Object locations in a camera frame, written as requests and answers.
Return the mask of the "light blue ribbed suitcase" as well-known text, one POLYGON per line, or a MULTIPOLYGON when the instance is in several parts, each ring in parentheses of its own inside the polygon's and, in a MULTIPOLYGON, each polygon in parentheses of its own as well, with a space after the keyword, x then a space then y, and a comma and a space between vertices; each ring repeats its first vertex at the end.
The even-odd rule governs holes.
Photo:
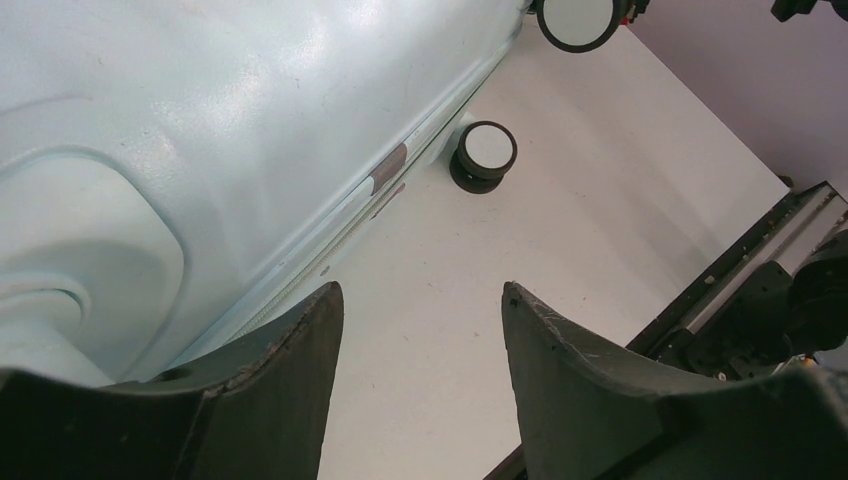
POLYGON ((1 364, 105 386, 247 325, 437 148, 534 11, 639 1, 5 1, 1 364))

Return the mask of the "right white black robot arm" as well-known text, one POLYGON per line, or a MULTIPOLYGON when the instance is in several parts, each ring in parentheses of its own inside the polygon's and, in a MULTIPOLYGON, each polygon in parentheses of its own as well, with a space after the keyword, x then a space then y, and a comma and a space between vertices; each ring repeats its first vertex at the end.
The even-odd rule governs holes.
POLYGON ((790 192, 629 349, 719 379, 767 375, 847 337, 847 202, 827 182, 790 192))

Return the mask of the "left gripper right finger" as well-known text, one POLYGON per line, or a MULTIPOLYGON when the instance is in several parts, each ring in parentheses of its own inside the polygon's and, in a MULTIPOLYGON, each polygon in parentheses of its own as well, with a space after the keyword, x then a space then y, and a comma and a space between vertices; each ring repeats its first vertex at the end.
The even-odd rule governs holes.
POLYGON ((847 376, 721 381, 650 360, 515 282, 502 325, 532 479, 843 479, 847 376))

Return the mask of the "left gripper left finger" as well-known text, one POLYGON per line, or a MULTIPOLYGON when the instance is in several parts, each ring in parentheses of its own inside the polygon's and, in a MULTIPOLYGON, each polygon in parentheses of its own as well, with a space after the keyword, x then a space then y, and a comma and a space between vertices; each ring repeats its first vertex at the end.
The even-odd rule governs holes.
POLYGON ((5 479, 314 479, 344 322, 329 282, 147 382, 1 372, 5 479))

